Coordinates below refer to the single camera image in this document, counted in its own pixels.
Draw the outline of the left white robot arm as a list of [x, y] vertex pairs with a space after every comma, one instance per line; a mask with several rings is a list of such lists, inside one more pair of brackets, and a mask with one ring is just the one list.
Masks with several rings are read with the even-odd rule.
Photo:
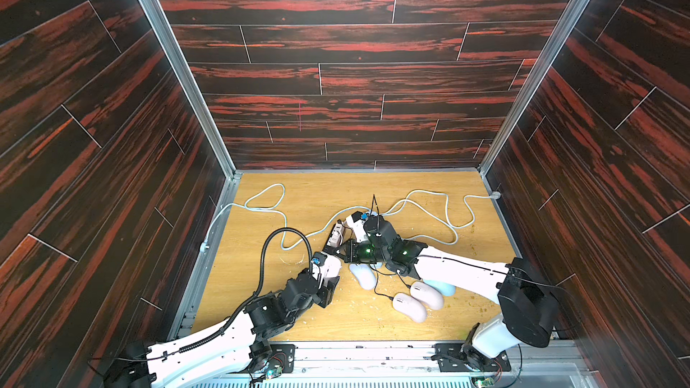
[[166, 343], [136, 341], [117, 357], [105, 387], [187, 387], [208, 377], [259, 371], [273, 355], [268, 340], [290, 330], [312, 305], [326, 307], [340, 278], [304, 269], [284, 289], [242, 304], [234, 318]]

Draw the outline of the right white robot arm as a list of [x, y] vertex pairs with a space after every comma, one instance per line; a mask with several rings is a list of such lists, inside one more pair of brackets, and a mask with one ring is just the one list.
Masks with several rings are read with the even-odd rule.
[[377, 285], [373, 267], [384, 265], [413, 282], [408, 292], [392, 296], [397, 312], [415, 323], [426, 321], [429, 310], [440, 310], [444, 296], [438, 285], [465, 289], [499, 305], [501, 312], [472, 328], [463, 346], [468, 359], [495, 359], [520, 343], [548, 346], [558, 313], [555, 288], [525, 260], [482, 262], [417, 242], [405, 240], [381, 216], [355, 212], [337, 222], [326, 251], [349, 264], [364, 289]]

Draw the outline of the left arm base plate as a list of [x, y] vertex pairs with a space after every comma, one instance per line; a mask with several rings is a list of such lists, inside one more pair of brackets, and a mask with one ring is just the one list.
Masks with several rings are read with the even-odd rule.
[[252, 361], [247, 370], [266, 379], [291, 374], [294, 370], [296, 345], [289, 343], [255, 342], [250, 347]]

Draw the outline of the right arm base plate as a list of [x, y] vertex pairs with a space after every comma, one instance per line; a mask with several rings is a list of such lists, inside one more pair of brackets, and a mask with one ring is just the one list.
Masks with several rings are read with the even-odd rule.
[[499, 373], [511, 370], [511, 364], [505, 351], [501, 352], [495, 359], [490, 359], [473, 347], [465, 348], [463, 342], [435, 344], [431, 360], [438, 363], [442, 373]]

